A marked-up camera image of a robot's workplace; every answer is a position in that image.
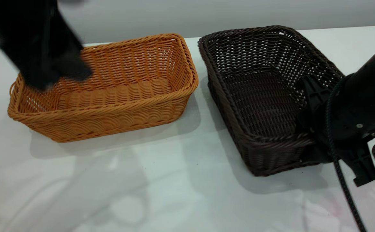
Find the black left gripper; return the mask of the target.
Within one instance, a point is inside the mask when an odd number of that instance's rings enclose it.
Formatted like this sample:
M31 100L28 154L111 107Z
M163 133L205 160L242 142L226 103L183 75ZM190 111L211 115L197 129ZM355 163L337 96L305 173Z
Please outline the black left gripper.
M37 91L49 91L58 82L56 72L40 67L56 60L62 77L84 81L93 75L57 0L0 0L0 49L19 68L26 66L20 69L24 83ZM40 66L28 65L34 61Z

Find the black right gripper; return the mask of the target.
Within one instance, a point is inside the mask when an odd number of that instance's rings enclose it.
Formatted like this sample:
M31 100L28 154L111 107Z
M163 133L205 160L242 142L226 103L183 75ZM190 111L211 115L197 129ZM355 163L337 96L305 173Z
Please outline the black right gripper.
M299 113L299 131L314 144L305 148L303 162L331 162L329 138L337 159L354 172L357 187L375 180L375 166L365 138L375 134L375 76L349 75L331 89L312 76L303 78L307 108Z

